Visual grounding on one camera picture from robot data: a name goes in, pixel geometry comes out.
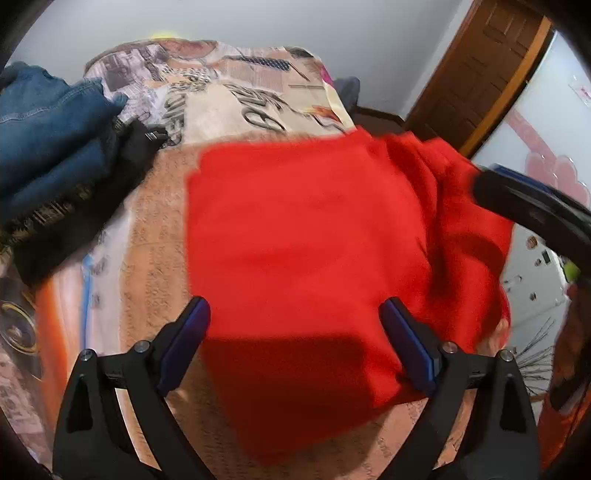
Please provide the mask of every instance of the orange fabric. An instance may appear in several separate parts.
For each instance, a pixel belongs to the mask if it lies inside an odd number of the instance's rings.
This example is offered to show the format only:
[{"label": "orange fabric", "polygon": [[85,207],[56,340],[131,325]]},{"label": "orange fabric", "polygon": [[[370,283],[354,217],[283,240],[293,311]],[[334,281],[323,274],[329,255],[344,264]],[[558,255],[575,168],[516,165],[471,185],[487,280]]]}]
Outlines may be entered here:
[{"label": "orange fabric", "polygon": [[[591,339],[591,326],[587,320],[589,312],[591,312],[591,287],[587,284],[583,284],[582,287],[571,284],[567,295],[570,298],[570,304],[562,330],[554,346],[551,388],[559,385],[566,378],[574,376],[581,351],[586,342]],[[576,430],[589,408],[591,408],[591,392],[586,394],[582,403],[581,400],[574,402],[570,410],[564,414],[555,411],[550,404],[549,397],[546,396],[538,422],[543,469],[548,468],[564,448],[569,431]]]},{"label": "orange fabric", "polygon": [[43,366],[41,392],[47,421],[53,430],[57,425],[61,398],[70,375],[66,338],[59,320],[56,299],[52,279],[47,280],[35,293],[37,342]]}]

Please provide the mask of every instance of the screw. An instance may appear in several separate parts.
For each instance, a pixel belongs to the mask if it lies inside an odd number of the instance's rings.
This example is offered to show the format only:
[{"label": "screw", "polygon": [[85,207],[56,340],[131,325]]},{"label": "screw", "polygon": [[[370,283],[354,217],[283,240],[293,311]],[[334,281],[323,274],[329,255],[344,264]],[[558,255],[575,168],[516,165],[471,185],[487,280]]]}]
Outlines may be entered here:
[{"label": "screw", "polygon": [[441,346],[445,353],[456,353],[457,352],[457,345],[453,342],[443,342]]},{"label": "screw", "polygon": [[82,350],[80,352],[80,360],[82,360],[83,362],[86,362],[87,360],[90,360],[94,354],[95,354],[94,351],[91,350],[90,348]]},{"label": "screw", "polygon": [[499,356],[505,362],[512,362],[513,361],[513,354],[509,350],[501,350],[499,352]]},{"label": "screw", "polygon": [[150,348],[150,342],[147,340],[140,340],[134,345],[134,350],[138,353],[144,353]]}]

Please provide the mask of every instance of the red towel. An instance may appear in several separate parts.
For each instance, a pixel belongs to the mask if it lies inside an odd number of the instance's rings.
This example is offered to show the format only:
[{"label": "red towel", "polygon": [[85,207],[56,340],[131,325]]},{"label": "red towel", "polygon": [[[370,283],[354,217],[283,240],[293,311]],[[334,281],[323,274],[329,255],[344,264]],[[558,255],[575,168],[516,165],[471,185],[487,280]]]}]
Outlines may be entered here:
[{"label": "red towel", "polygon": [[417,399],[382,330],[398,296],[465,351],[501,318],[512,223],[442,140],[365,131],[203,154],[188,179],[202,355],[242,446],[269,462]]}]

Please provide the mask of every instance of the denim jeans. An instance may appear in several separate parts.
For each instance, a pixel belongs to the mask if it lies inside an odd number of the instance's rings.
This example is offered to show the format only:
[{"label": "denim jeans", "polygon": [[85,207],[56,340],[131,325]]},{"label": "denim jeans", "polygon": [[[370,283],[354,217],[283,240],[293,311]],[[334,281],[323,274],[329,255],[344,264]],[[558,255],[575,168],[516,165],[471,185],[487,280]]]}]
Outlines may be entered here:
[{"label": "denim jeans", "polygon": [[125,95],[111,102],[100,79],[69,86],[24,63],[2,72],[0,89],[0,224],[109,174]]}]

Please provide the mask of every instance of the clothing pile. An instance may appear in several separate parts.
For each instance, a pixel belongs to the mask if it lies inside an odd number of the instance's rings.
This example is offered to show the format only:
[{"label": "clothing pile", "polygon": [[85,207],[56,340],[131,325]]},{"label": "clothing pile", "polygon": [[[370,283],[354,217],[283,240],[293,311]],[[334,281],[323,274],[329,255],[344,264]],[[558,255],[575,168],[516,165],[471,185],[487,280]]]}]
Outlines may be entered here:
[{"label": "clothing pile", "polygon": [[501,318],[512,222],[441,139],[365,131],[206,151],[187,182],[201,352],[242,446],[274,461],[419,398],[378,306],[399,297],[474,352]]},{"label": "clothing pile", "polygon": [[28,285],[90,243],[152,167],[167,140],[116,116],[100,79],[69,86],[16,63],[0,74],[0,249]]}]

